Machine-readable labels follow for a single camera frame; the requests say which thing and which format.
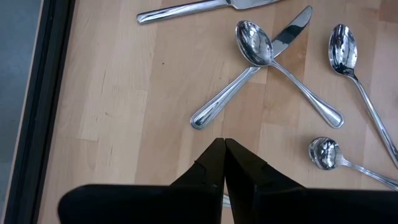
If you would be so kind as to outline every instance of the wooden surface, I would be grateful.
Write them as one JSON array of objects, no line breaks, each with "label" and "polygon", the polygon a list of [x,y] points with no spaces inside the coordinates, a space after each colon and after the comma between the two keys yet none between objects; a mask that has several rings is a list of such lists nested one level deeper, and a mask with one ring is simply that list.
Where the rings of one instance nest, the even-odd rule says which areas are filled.
[{"label": "wooden surface", "polygon": [[[234,138],[306,187],[386,190],[346,167],[317,169],[308,145],[319,136],[338,141],[348,160],[398,179],[358,91],[327,54],[332,28],[349,26],[356,74],[398,144],[398,1],[284,0],[136,22],[140,12],[185,2],[76,2],[39,223],[57,223],[60,197],[79,185],[170,184],[217,137]],[[344,126],[330,128],[283,74],[262,68],[206,129],[193,129],[191,115],[249,66],[234,39],[238,21],[275,36],[309,4],[309,26],[277,60],[340,110]],[[232,222],[225,210],[223,223]]]}]

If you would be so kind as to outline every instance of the gray floor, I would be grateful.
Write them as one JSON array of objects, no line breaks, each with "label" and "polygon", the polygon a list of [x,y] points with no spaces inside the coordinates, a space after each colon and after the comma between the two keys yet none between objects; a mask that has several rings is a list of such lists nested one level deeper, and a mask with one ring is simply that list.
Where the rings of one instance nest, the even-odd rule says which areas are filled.
[{"label": "gray floor", "polygon": [[25,96],[40,2],[0,1],[0,217]]}]

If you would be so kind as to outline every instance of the knife blade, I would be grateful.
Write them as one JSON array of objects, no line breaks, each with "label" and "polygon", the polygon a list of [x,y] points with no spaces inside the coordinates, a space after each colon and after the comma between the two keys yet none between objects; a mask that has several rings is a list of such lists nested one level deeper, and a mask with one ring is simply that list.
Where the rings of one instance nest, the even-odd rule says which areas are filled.
[{"label": "knife blade", "polygon": [[[285,29],[273,40],[274,57],[282,53],[310,22],[312,7],[307,6]],[[247,68],[238,78],[224,90],[202,106],[192,117],[191,125],[195,129],[203,129],[218,115],[239,89],[258,71],[260,67]]]},{"label": "knife blade", "polygon": [[196,12],[203,12],[221,7],[232,6],[235,9],[249,9],[252,7],[263,6],[280,0],[206,0],[180,6],[172,6],[137,15],[139,24],[146,24],[178,16],[186,16]]}]

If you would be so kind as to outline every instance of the knife handle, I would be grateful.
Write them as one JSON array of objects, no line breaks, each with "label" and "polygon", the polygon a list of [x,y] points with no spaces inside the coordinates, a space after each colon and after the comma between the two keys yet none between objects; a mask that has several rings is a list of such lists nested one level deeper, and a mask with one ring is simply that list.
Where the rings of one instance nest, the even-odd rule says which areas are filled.
[{"label": "knife handle", "polygon": [[137,15],[137,22],[139,24],[146,24],[225,6],[229,6],[227,0],[206,0],[190,4],[183,4],[180,6],[172,6],[165,9],[140,13]]}]

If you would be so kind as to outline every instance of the black frame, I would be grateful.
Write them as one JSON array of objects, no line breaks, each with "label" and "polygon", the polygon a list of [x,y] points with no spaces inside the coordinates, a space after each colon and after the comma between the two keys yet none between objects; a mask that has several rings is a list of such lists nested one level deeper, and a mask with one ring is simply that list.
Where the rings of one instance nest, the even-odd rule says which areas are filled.
[{"label": "black frame", "polygon": [[169,186],[84,185],[61,198],[58,216],[62,224],[220,224],[224,180],[235,224],[398,219],[393,191],[307,189],[234,139],[223,138]]},{"label": "black frame", "polygon": [[75,0],[44,0],[4,223],[37,223]]}]

